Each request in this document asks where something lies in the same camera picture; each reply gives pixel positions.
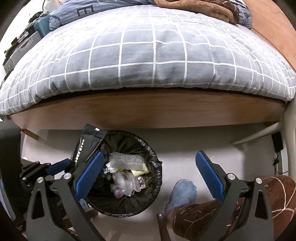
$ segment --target brown pants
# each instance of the brown pants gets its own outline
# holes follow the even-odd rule
[[[268,193],[273,214],[274,239],[277,239],[294,217],[296,210],[296,195],[294,195],[296,184],[292,178],[282,175],[264,179],[263,183]],[[242,204],[243,199],[239,199],[237,209],[227,225],[229,227],[228,232],[233,228]],[[192,204],[182,207],[174,218],[174,232],[183,238],[194,240],[210,220],[218,206],[219,202],[213,200],[203,204]]]

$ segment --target silver screw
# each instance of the silver screw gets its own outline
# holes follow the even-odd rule
[[[71,173],[66,173],[65,175],[64,175],[64,178],[66,179],[66,180],[68,180],[68,179],[70,179],[71,178]]]
[[[37,178],[37,182],[38,182],[38,183],[42,183],[42,182],[43,182],[43,177],[39,177],[39,178]]]
[[[229,173],[229,174],[227,175],[227,177],[228,177],[230,180],[234,180],[234,179],[235,179],[235,175],[232,174],[232,173]]]
[[[256,182],[257,182],[258,184],[261,184],[261,183],[262,183],[262,179],[261,179],[261,178],[256,178]]]

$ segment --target blue slipper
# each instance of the blue slipper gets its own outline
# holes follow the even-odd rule
[[[170,196],[170,200],[165,208],[164,215],[176,207],[184,207],[195,203],[197,197],[196,186],[188,179],[177,181]]]

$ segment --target floor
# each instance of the floor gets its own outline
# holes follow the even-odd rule
[[[220,164],[226,173],[252,180],[274,174],[274,148],[271,136],[242,145],[232,146],[232,140],[264,128],[263,124],[214,126],[179,129],[128,130],[146,140],[163,162],[163,185],[156,201],[143,213],[130,218],[112,218],[99,214],[92,221],[107,241],[159,241],[156,214],[162,213],[175,183],[191,179],[197,186],[196,202],[211,200],[211,195],[195,166],[195,154],[204,150],[212,162]],[[35,131],[43,139],[25,137],[22,157],[41,163],[70,158],[80,130]],[[170,231],[172,241],[184,240]]]

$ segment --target wooden board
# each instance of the wooden board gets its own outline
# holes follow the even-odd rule
[[[22,129],[218,126],[279,121],[283,101],[197,89],[134,89],[35,104],[9,116]]]
[[[296,69],[296,31],[272,0],[244,0],[252,16],[252,28],[268,40]]]

